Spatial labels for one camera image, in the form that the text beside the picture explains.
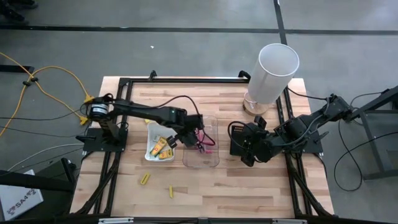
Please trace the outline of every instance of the gray floor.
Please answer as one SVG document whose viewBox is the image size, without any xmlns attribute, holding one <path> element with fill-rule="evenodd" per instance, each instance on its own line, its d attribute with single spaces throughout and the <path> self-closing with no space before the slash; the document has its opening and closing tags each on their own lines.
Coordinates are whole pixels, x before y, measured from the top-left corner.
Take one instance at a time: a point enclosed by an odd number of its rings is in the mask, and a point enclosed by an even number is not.
<svg viewBox="0 0 398 224">
<path fill-rule="evenodd" d="M 32 25 L 277 28 L 272 0 L 38 2 L 38 9 L 24 12 Z M 280 5 L 287 29 L 398 29 L 395 0 L 280 0 Z M 93 95 L 98 94 L 105 75 L 148 75 L 154 69 L 164 76 L 235 77 L 240 70 L 251 71 L 261 47 L 274 42 L 280 42 L 278 34 L 0 31 L 2 52 L 36 68 L 65 67 L 75 72 Z M 287 42 L 300 56 L 296 77 L 305 79 L 309 95 L 335 93 L 349 101 L 356 95 L 397 85 L 397 36 L 288 35 Z M 10 62 L 1 58 L 0 64 L 4 63 Z M 73 108 L 81 105 L 83 92 L 71 76 L 49 70 L 38 77 L 49 93 Z M 12 114 L 26 79 L 24 74 L 0 75 L 0 105 L 3 105 L 0 116 Z M 360 98 L 354 105 L 361 106 L 371 99 L 371 96 Z M 322 102 L 311 100 L 310 105 L 317 110 Z M 18 116 L 51 118 L 67 112 L 64 106 L 32 86 L 27 89 Z M 6 120 L 0 121 L 0 125 L 5 123 Z M 75 116 L 49 122 L 13 121 L 11 127 L 59 135 L 83 131 Z M 327 124 L 322 131 L 330 132 L 322 143 L 335 213 L 347 218 L 397 222 L 398 178 L 365 182 L 353 193 L 340 190 L 333 180 L 333 166 L 345 149 L 338 137 L 337 124 Z M 362 127 L 354 124 L 342 124 L 342 133 L 348 147 L 366 140 Z M 46 147 L 67 143 L 78 141 L 8 130 L 0 138 L 0 169 L 8 169 Z M 76 148 L 57 149 L 24 165 Z M 369 146 L 357 150 L 354 156 L 365 174 L 376 170 Z M 81 152 L 67 157 L 80 165 Z M 47 165 L 44 162 L 33 168 L 41 170 Z M 337 173 L 346 188 L 354 187 L 359 180 L 358 171 L 348 157 L 343 159 Z"/>
</svg>

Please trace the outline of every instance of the lamp base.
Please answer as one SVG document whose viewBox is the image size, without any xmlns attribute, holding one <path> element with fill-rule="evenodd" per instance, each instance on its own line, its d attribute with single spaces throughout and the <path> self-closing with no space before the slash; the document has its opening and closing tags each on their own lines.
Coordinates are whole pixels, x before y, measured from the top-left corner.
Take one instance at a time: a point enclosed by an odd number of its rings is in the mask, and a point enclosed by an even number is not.
<svg viewBox="0 0 398 224">
<path fill-rule="evenodd" d="M 262 104 L 262 103 L 250 103 L 246 100 L 243 100 L 243 110 L 251 116 L 262 115 L 271 107 L 271 103 Z"/>
</svg>

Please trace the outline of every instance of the lamp shade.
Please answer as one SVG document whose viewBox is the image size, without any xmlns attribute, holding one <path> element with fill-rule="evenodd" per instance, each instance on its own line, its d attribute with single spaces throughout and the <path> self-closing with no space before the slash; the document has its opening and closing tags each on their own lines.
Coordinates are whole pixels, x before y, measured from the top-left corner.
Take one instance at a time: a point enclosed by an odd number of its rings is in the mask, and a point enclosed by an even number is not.
<svg viewBox="0 0 398 224">
<path fill-rule="evenodd" d="M 248 86 L 257 103 L 273 103 L 299 68 L 297 53 L 284 44 L 270 44 L 260 51 Z"/>
</svg>

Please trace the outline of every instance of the yellow cable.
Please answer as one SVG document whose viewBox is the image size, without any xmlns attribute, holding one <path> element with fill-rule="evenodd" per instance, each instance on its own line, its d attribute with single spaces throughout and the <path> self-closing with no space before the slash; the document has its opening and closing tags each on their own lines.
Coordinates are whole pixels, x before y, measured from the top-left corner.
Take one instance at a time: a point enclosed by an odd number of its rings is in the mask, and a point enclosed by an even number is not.
<svg viewBox="0 0 398 224">
<path fill-rule="evenodd" d="M 15 64 L 17 64 L 18 66 L 20 66 L 21 69 L 23 69 L 23 71 L 25 71 L 25 72 L 29 75 L 29 78 L 28 78 L 27 82 L 30 82 L 30 79 L 31 79 L 31 78 L 34 78 L 34 75 L 35 75 L 35 74 L 37 74 L 38 72 L 40 72 L 40 71 L 42 71 L 42 70 L 44 70 L 44 69 L 47 69 L 47 68 L 57 68 L 57 69 L 61 69 L 61 70 L 65 71 L 65 72 L 71 74 L 71 75 L 72 75 L 73 77 L 75 77 L 76 80 L 79 82 L 80 86 L 82 87 L 82 89 L 83 89 L 83 91 L 85 92 L 85 95 L 86 95 L 85 102 L 92 99 L 92 96 L 90 96 L 90 95 L 87 93 L 85 87 L 83 86 L 83 84 L 82 84 L 82 82 L 79 80 L 79 78 L 78 78 L 75 74 L 73 74 L 72 72 L 70 72 L 70 71 L 68 71 L 68 70 L 66 70 L 66 69 L 64 69 L 64 68 L 56 67 L 56 66 L 48 66 L 48 67 L 41 68 L 41 69 L 35 71 L 33 74 L 31 74 L 28 70 L 26 70 L 20 63 L 18 63 L 18 62 L 15 61 L 14 59 L 8 57 L 7 55 L 3 54 L 2 52 L 0 52 L 0 55 L 6 57 L 8 60 L 10 60 L 10 61 L 14 62 Z M 51 97 L 52 99 L 58 101 L 59 103 L 65 105 L 69 110 L 71 110 L 72 112 L 74 112 L 74 114 L 77 115 L 77 116 L 79 117 L 79 119 L 80 119 L 80 124 L 81 124 L 81 125 L 84 125 L 84 124 L 87 122 L 88 119 L 87 119 L 86 117 L 80 116 L 78 113 L 75 112 L 75 110 L 71 109 L 71 108 L 70 108 L 66 103 L 64 103 L 62 100 L 59 100 L 58 98 L 56 98 L 56 97 L 52 96 L 51 94 L 47 93 L 46 91 L 44 91 L 43 88 L 40 86 L 39 82 L 36 82 L 36 84 L 37 84 L 38 88 L 40 89 L 40 91 L 41 91 L 43 94 L 45 94 L 45 95 Z M 21 95 L 20 95 L 20 97 L 19 97 L 19 101 L 18 101 L 17 107 L 16 107 L 14 113 L 12 114 L 11 119 L 8 120 L 8 122 L 7 122 L 7 124 L 5 125 L 5 127 L 4 127 L 3 130 L 0 132 L 0 137 L 3 135 L 3 133 L 4 133 L 4 132 L 6 131 L 6 129 L 8 128 L 9 123 L 11 122 L 11 120 L 12 120 L 12 119 L 15 117 L 15 115 L 17 114 L 17 112 L 18 112 L 18 110 L 19 110 L 19 107 L 21 106 L 22 98 L 23 98 L 23 96 L 24 96 L 25 90 L 26 90 L 26 86 L 24 86 L 23 89 L 22 89 L 22 91 L 21 91 Z"/>
</svg>

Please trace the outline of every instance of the wooden table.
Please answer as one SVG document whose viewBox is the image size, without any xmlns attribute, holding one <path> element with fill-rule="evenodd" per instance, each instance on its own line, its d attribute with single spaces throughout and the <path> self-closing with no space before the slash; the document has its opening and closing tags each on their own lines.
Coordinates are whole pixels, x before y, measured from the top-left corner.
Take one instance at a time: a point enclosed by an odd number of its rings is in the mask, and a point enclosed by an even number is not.
<svg viewBox="0 0 398 224">
<path fill-rule="evenodd" d="M 116 95 L 120 77 L 104 77 L 100 96 Z M 305 94 L 304 81 L 294 78 L 289 87 Z M 132 101 L 159 105 L 173 96 L 188 95 L 198 105 L 199 112 L 218 118 L 220 163 L 215 168 L 192 169 L 182 163 L 182 144 L 176 148 L 173 162 L 149 162 L 144 159 L 147 147 L 147 127 L 143 119 L 129 117 L 129 137 L 122 154 L 114 195 L 112 216 L 130 217 L 228 217 L 228 218 L 292 218 L 292 199 L 285 159 L 282 154 L 265 164 L 247 167 L 240 157 L 230 156 L 227 125 L 235 120 L 245 123 L 253 117 L 243 111 L 243 95 L 247 84 L 219 83 L 136 83 Z M 308 100 L 290 95 L 295 116 L 310 114 Z M 190 101 L 179 98 L 169 104 L 195 113 Z M 279 125 L 276 105 L 264 114 L 267 129 Z M 103 152 L 92 153 L 81 165 L 71 212 L 77 211 L 98 185 Z M 303 155 L 307 184 L 314 196 L 333 213 L 328 184 L 321 162 L 312 154 Z M 150 179 L 141 185 L 142 176 Z M 169 197 L 169 185 L 174 198 Z M 104 191 L 102 209 L 108 189 Z M 304 211 L 301 191 L 300 207 Z"/>
</svg>

